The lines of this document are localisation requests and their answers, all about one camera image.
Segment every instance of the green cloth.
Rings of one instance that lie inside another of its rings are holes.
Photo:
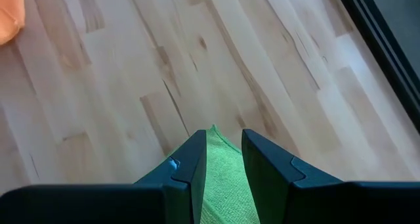
[[[201,223],[259,223],[242,153],[214,125],[207,131]]]

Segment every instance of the orange object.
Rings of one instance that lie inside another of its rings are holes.
[[[0,0],[0,45],[11,40],[24,25],[24,0]]]

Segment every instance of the green microfiber towel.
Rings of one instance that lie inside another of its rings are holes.
[[[242,153],[215,125],[207,130],[201,223],[259,223]]]

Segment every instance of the orange fabric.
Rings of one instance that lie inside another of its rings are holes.
[[[11,40],[24,25],[24,0],[0,0],[0,45]]]

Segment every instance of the wood grain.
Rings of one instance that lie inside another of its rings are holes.
[[[420,179],[420,136],[339,0],[25,0],[0,47],[0,192],[131,183],[216,124],[337,177]]]

